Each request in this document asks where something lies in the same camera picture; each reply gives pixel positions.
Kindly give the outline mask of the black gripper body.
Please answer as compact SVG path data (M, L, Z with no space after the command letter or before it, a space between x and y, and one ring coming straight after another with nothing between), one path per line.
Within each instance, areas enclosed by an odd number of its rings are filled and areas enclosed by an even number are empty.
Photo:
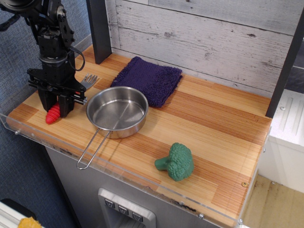
M27 70L30 80L29 84L37 89L53 87L57 90L57 96L69 95L74 101L85 104L85 87L75 78L77 71L75 66L75 55L68 53L65 57L46 58L40 57L42 68Z

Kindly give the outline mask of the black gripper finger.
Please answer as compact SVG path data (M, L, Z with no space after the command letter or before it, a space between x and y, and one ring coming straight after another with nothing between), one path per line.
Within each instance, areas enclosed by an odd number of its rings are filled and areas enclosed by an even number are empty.
M69 95L59 96L60 116L67 117L67 115L74 109L74 98Z
M44 110L47 112L57 102L57 90L53 87L39 88L38 95Z

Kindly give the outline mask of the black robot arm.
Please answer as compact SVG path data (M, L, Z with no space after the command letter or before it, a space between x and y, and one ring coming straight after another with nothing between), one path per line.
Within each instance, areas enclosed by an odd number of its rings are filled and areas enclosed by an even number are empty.
M75 53L81 52L72 46L74 31L70 28L66 10L59 0L2 0L0 8L13 14L1 25L6 30L20 17L31 27L39 46L41 69L27 70L29 84L38 89L38 95L46 111L59 105L60 116L66 117L74 104L85 104L86 88L75 78L81 71L75 66Z

